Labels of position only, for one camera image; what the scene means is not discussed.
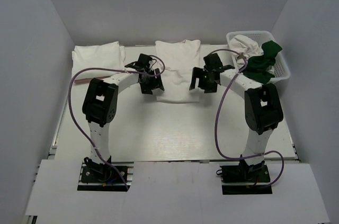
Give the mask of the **white shirt red logo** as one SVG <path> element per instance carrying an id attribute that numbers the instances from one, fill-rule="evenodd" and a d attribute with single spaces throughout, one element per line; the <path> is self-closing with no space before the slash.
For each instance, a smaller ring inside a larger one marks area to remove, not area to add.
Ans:
<path id="1" fill-rule="evenodd" d="M 200 40 L 155 42 L 156 56 L 165 64 L 161 75 L 165 90 L 157 93 L 158 102 L 183 104 L 199 101 L 199 91 L 189 88 L 193 68 L 200 66 L 200 46 Z"/>

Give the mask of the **plain white t shirt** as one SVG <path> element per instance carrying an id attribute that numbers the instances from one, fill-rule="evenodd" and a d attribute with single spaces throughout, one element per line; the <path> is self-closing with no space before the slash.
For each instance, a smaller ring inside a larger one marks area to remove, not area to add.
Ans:
<path id="1" fill-rule="evenodd" d="M 262 56 L 264 54 L 263 49 L 258 43 L 247 36 L 236 35 L 228 41 L 228 48 L 235 51 L 231 52 L 231 55 L 238 68 L 244 66 L 244 57 L 248 61 L 251 57 Z"/>

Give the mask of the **dark green t shirt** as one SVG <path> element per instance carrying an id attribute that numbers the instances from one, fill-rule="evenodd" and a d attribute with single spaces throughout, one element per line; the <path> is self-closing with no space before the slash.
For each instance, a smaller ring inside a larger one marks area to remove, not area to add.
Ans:
<path id="1" fill-rule="evenodd" d="M 243 74 L 259 83 L 267 84 L 271 78 L 274 78 L 274 73 L 270 73 L 269 69 L 275 65 L 275 58 L 282 51 L 282 47 L 270 40 L 263 43 L 261 48 L 263 54 L 250 57 Z"/>

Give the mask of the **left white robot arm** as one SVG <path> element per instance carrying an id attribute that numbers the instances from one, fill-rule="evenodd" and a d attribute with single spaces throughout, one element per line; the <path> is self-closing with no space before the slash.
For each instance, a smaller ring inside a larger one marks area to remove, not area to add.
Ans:
<path id="1" fill-rule="evenodd" d="M 154 90 L 164 91 L 160 69 L 154 68 L 155 56 L 141 53 L 137 61 L 127 65 L 131 71 L 116 73 L 106 79 L 93 78 L 87 89 L 82 112 L 90 128 L 91 156 L 88 163 L 99 163 L 94 175 L 107 181 L 112 175 L 109 152 L 109 126 L 117 113 L 118 95 L 128 87 L 138 84 L 142 94 L 152 95 Z"/>

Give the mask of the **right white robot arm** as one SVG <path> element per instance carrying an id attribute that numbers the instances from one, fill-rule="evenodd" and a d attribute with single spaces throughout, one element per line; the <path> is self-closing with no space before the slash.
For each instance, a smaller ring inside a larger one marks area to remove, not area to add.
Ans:
<path id="1" fill-rule="evenodd" d="M 189 89 L 199 88 L 204 93 L 215 93 L 218 86 L 226 89 L 218 105 L 214 125 L 214 140 L 217 152 L 227 160 L 239 161 L 240 177 L 251 181 L 258 175 L 258 168 L 264 164 L 268 154 L 266 146 L 273 131 L 283 120 L 283 110 L 278 90 L 274 84 L 262 84 L 245 76 L 248 61 L 240 69 L 224 65 L 217 52 L 204 57 L 202 68 L 194 67 Z M 218 142 L 218 125 L 222 105 L 229 91 L 233 91 L 244 100 L 244 116 L 248 126 L 245 149 L 239 157 L 229 157 L 222 153 Z"/>

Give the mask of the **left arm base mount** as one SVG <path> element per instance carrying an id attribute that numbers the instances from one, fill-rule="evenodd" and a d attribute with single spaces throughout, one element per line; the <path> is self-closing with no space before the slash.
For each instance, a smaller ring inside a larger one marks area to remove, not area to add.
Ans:
<path id="1" fill-rule="evenodd" d="M 133 167 L 118 165 L 116 168 L 124 178 L 128 188 L 125 187 L 120 175 L 118 175 L 115 170 L 111 169 L 107 176 L 99 178 L 93 170 L 82 163 L 77 190 L 93 192 L 127 192 L 132 182 Z"/>

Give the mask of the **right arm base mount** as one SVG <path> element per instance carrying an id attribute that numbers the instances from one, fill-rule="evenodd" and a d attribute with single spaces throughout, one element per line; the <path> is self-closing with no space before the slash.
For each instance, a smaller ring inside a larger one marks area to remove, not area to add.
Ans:
<path id="1" fill-rule="evenodd" d="M 244 178 L 238 166 L 221 166 L 216 175 L 221 178 L 223 195 L 268 195 L 272 194 L 270 174 L 268 167 L 256 172 L 251 178 Z"/>

